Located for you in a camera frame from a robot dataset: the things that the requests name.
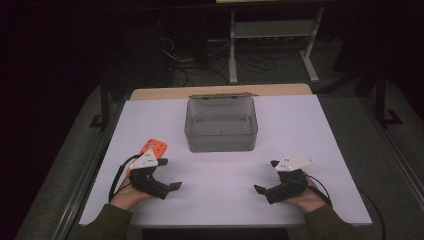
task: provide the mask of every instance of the dark sleeve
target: dark sleeve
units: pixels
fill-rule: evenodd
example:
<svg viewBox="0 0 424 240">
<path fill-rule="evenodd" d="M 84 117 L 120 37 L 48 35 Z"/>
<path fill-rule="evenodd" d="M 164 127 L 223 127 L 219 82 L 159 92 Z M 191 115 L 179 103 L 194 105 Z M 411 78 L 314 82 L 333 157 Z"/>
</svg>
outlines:
<svg viewBox="0 0 424 240">
<path fill-rule="evenodd" d="M 364 240 L 354 226 L 344 222 L 329 205 L 305 215 L 311 240 Z"/>
<path fill-rule="evenodd" d="M 127 232 L 132 213 L 105 204 L 97 218 L 84 227 L 78 239 L 116 239 Z"/>
</svg>

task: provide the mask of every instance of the cable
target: cable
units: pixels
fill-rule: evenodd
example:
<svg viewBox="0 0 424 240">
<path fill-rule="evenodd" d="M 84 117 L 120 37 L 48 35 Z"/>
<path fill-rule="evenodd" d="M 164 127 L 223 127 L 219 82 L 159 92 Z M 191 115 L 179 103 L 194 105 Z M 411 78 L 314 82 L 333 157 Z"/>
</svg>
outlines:
<svg viewBox="0 0 424 240">
<path fill-rule="evenodd" d="M 224 74 L 222 74 L 221 72 L 219 72 L 217 70 L 213 70 L 213 69 L 210 69 L 210 68 L 200 68 L 200 67 L 199 68 L 194 68 L 193 67 L 193 68 L 187 68 L 187 69 L 198 69 L 198 70 L 212 71 L 212 73 L 198 74 L 198 73 L 187 71 L 187 70 L 182 69 L 182 68 L 180 68 L 179 70 L 182 71 L 182 72 L 185 72 L 185 73 L 188 73 L 188 74 L 191 74 L 191 75 L 194 75 L 194 76 L 200 76 L 200 77 L 205 77 L 205 76 L 211 76 L 211 75 L 214 75 L 214 74 L 218 74 L 218 75 L 220 75 L 224 79 L 225 84 L 228 85 L 227 77 L 225 77 Z"/>
<path fill-rule="evenodd" d="M 185 82 L 184 82 L 184 84 L 181 86 L 181 87 L 185 87 L 186 85 L 187 85 L 187 83 L 191 83 L 191 85 L 194 87 L 194 82 L 193 81 L 190 81 L 189 79 L 188 79 L 188 74 L 185 72 L 185 71 L 183 71 L 183 70 L 181 70 L 181 69 L 179 69 L 179 68 L 176 68 L 176 69 L 174 69 L 174 70 L 177 70 L 177 71 L 180 71 L 180 72 L 182 72 L 183 74 L 184 74 L 184 76 L 185 76 L 185 79 L 178 79 L 178 78 L 175 78 L 174 77 L 174 79 L 175 80 L 177 80 L 177 83 L 178 83 L 178 80 L 185 80 Z"/>
<path fill-rule="evenodd" d="M 171 39 L 165 38 L 165 37 L 161 38 L 161 41 L 163 43 L 164 43 L 164 41 L 167 41 L 171 45 L 171 47 L 170 47 L 171 49 L 169 49 L 169 50 L 161 49 L 161 52 L 163 52 L 166 55 L 168 55 L 172 60 L 178 61 L 180 59 L 180 57 L 178 55 L 174 54 L 174 42 Z"/>
<path fill-rule="evenodd" d="M 230 40 L 223 39 L 222 41 L 225 42 L 225 44 L 223 46 L 219 47 L 218 49 L 214 50 L 213 52 L 209 53 L 208 57 L 212 57 L 213 55 L 217 54 L 218 52 L 223 51 L 223 50 L 230 47 Z"/>
<path fill-rule="evenodd" d="M 383 215 L 381 214 L 380 210 L 378 209 L 377 205 L 374 203 L 374 201 L 371 199 L 371 197 L 361 188 L 357 187 L 359 192 L 362 193 L 362 195 L 365 196 L 365 199 L 368 200 L 371 205 L 374 207 L 375 211 L 377 212 L 378 218 L 380 220 L 380 224 L 381 224 L 381 239 L 385 240 L 386 239 L 386 224 L 384 223 L 383 220 Z"/>
<path fill-rule="evenodd" d="M 319 183 L 319 185 L 321 185 L 321 187 L 324 189 L 325 193 L 327 194 L 328 199 L 331 199 L 331 198 L 330 198 L 330 194 L 328 194 L 327 189 L 324 187 L 324 184 L 322 184 L 320 181 L 318 181 L 318 179 L 316 179 L 316 178 L 314 178 L 314 177 L 312 177 L 312 176 L 310 176 L 310 175 L 307 175 L 307 174 L 306 174 L 306 176 L 307 176 L 307 177 L 309 177 L 309 178 L 314 179 L 315 181 L 317 181 L 317 182 Z"/>
<path fill-rule="evenodd" d="M 315 188 L 313 186 L 310 186 L 310 185 L 307 185 L 307 184 L 303 184 L 303 183 L 301 183 L 299 181 L 296 181 L 296 180 L 293 180 L 293 179 L 290 179 L 290 178 L 285 178 L 284 180 L 286 180 L 288 182 L 296 183 L 296 184 L 301 185 L 301 186 L 303 186 L 305 188 L 308 188 L 309 190 L 311 190 L 312 192 L 314 192 L 316 195 L 318 195 L 326 204 L 328 204 L 330 206 L 333 206 L 333 204 L 331 202 L 331 199 L 330 199 L 330 195 L 328 195 L 327 190 L 325 190 L 326 193 L 327 193 L 327 196 L 325 196 L 319 189 L 317 189 L 317 188 Z"/>
<path fill-rule="evenodd" d="M 121 177 L 121 174 L 122 174 L 122 172 L 124 171 L 124 169 L 125 169 L 125 166 L 131 161 L 131 160 L 133 160 L 133 159 L 136 159 L 136 158 L 139 158 L 141 155 L 142 155 L 143 153 L 141 153 L 141 154 L 137 154 L 137 155 L 134 155 L 134 156 L 132 156 L 132 157 L 130 157 L 130 158 L 128 158 L 125 162 L 124 162 L 124 164 L 122 164 L 121 166 L 119 166 L 119 169 L 118 169 L 118 172 L 116 173 L 116 175 L 115 175 L 115 178 L 113 179 L 113 182 L 112 182 L 112 185 L 110 186 L 110 190 L 109 190 L 109 202 L 110 202 L 110 200 L 112 200 L 112 198 L 113 198 L 113 196 L 115 196 L 115 188 L 116 188 L 116 185 L 118 184 L 118 181 L 119 181 L 119 178 Z"/>
<path fill-rule="evenodd" d="M 224 63 L 222 64 L 222 66 L 218 70 L 214 70 L 214 69 L 211 69 L 211 68 L 204 68 L 204 67 L 182 67 L 182 68 L 185 68 L 185 69 L 209 70 L 209 71 L 212 71 L 213 73 L 210 73 L 210 74 L 200 74 L 198 76 L 210 76 L 210 75 L 214 75 L 216 73 L 222 72 L 224 70 L 225 66 L 227 65 L 227 62 L 228 62 L 228 58 L 225 59 Z"/>
<path fill-rule="evenodd" d="M 124 188 L 128 187 L 129 185 L 131 185 L 131 183 L 128 183 L 127 185 L 125 185 L 125 186 L 121 187 L 120 189 L 118 189 L 118 190 L 115 192 L 115 194 L 114 194 L 114 195 L 116 195 L 118 192 L 120 192 L 122 189 L 124 189 Z"/>
<path fill-rule="evenodd" d="M 265 68 L 261 68 L 252 64 L 247 63 L 246 61 L 243 61 L 240 57 L 235 57 L 235 59 L 237 60 L 237 62 L 239 63 L 239 65 L 244 68 L 246 71 L 252 72 L 252 73 L 266 73 L 268 72 L 268 69 Z M 248 67 L 257 69 L 258 71 L 253 71 L 251 69 L 249 69 Z"/>
<path fill-rule="evenodd" d="M 260 56 L 258 54 L 258 56 L 261 57 L 262 59 L 257 59 L 253 55 L 251 55 L 251 54 L 248 54 L 248 56 L 249 56 L 249 58 L 251 59 L 252 62 L 263 63 L 267 67 L 268 71 L 274 70 L 274 69 L 277 68 L 277 63 L 275 62 L 274 59 L 271 58 L 272 53 L 271 54 L 268 54 L 268 56 L 265 56 L 265 57 L 262 57 L 262 56 Z M 267 61 L 267 60 L 269 62 L 271 62 L 271 64 L 272 64 L 271 67 L 268 67 L 268 65 L 265 63 L 265 61 Z"/>
<path fill-rule="evenodd" d="M 217 62 L 218 60 L 220 60 L 221 58 L 225 58 L 225 62 L 224 62 L 224 64 L 222 64 L 222 66 L 219 68 L 219 70 L 218 71 L 222 71 L 222 70 L 224 70 L 224 68 L 225 68 L 225 66 L 227 65 L 227 62 L 228 62 L 228 59 L 229 59 L 229 55 L 230 55 L 230 53 L 224 53 L 224 54 L 221 54 L 221 55 L 219 55 L 219 56 L 217 56 L 217 57 L 215 57 L 215 58 L 211 58 L 209 61 L 208 61 L 208 65 L 212 65 L 212 64 L 214 64 L 215 62 Z"/>
</svg>

